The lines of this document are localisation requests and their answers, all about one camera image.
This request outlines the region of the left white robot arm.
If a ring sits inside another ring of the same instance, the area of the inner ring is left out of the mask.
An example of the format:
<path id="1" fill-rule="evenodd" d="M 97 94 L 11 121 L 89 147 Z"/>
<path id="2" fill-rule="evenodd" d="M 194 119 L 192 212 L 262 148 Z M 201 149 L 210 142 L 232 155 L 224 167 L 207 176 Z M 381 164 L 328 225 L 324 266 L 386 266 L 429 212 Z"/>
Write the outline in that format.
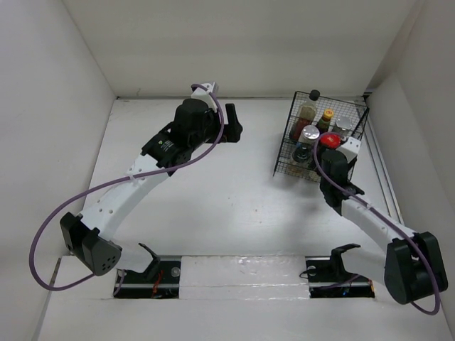
<path id="1" fill-rule="evenodd" d="M 158 184 L 174 174 L 174 167 L 191 159 L 203 144 L 216 140 L 237 143 L 242 133 L 235 105 L 225 106 L 227 123 L 200 99 L 185 99 L 169 122 L 141 149 L 127 171 L 127 180 L 112 186 L 95 204 L 78 215 L 60 219 L 68 249 L 95 275 L 113 269 L 131 270 L 142 281 L 158 275 L 158 257 L 146 245 L 127 251 L 114 242 L 114 235 L 129 213 Z"/>

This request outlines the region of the silver cap blue label shaker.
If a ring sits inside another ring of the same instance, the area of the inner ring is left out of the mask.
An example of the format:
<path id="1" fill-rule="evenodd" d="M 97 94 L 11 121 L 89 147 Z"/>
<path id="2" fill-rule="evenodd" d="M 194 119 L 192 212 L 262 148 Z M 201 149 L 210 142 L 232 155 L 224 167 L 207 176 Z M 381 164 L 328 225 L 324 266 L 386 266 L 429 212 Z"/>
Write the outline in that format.
<path id="1" fill-rule="evenodd" d="M 299 136 L 298 142 L 300 144 L 313 145 L 320 136 L 320 131 L 314 125 L 306 125 Z"/>
<path id="2" fill-rule="evenodd" d="M 347 139 L 352 134 L 353 123 L 348 117 L 338 117 L 335 120 L 332 132 L 339 134 L 342 138 Z"/>

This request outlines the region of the black cap shaker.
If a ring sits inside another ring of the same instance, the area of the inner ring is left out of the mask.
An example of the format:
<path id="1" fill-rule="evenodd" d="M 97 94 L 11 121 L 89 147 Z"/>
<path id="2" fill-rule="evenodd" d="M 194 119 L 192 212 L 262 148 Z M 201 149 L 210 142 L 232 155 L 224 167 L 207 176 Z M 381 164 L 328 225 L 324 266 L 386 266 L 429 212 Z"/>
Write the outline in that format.
<path id="1" fill-rule="evenodd" d="M 312 145 L 297 144 L 291 153 L 291 164 L 304 167 L 307 165 L 312 157 Z"/>

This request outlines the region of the yellow cap chili sauce bottle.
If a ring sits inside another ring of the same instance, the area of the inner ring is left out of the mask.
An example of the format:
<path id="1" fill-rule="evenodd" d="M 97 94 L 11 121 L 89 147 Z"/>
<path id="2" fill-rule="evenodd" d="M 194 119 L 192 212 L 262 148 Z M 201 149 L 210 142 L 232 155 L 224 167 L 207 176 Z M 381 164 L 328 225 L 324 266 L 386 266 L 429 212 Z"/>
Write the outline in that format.
<path id="1" fill-rule="evenodd" d="M 320 134 L 324 134 L 328 132 L 330 128 L 330 123 L 332 118 L 334 117 L 334 110 L 333 109 L 325 109 L 321 118 L 318 120 L 316 124 L 316 128 L 319 130 Z"/>

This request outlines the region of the red lid sauce jar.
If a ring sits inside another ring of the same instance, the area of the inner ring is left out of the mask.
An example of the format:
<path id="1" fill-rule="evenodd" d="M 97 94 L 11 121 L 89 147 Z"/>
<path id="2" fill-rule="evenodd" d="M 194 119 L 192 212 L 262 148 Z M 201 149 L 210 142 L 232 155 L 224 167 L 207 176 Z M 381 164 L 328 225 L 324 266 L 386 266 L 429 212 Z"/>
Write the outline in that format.
<path id="1" fill-rule="evenodd" d="M 341 137 L 337 133 L 327 132 L 318 140 L 317 150 L 337 149 L 341 145 Z"/>

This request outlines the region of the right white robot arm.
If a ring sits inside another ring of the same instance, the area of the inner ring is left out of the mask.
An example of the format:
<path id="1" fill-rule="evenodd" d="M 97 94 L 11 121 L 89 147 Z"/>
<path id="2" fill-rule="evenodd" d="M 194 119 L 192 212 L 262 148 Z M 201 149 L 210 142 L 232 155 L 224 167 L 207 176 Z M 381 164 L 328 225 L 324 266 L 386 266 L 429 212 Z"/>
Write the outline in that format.
<path id="1" fill-rule="evenodd" d="M 314 161 L 328 206 L 363 230 L 385 253 L 384 257 L 367 255 L 358 244 L 335 248 L 328 263 L 332 277 L 343 280 L 363 275 L 379 281 L 401 305 L 415 305 L 434 296 L 434 308 L 426 314 L 436 315 L 440 294 L 449 286 L 437 238 L 405 227 L 369 203 L 364 191 L 349 180 L 351 164 L 343 152 L 314 151 Z"/>

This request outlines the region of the tall dark sauce bottle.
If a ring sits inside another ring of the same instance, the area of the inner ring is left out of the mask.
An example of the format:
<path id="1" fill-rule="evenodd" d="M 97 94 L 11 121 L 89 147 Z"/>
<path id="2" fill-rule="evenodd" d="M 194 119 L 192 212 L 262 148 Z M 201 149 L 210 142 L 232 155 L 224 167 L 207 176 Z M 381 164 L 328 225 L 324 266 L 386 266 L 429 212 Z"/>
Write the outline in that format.
<path id="1" fill-rule="evenodd" d="M 298 119 L 294 122 L 289 132 L 289 138 L 291 140 L 298 141 L 303 128 L 312 125 L 317 115 L 316 102 L 320 95 L 318 90 L 312 90 L 302 101 L 298 110 Z"/>

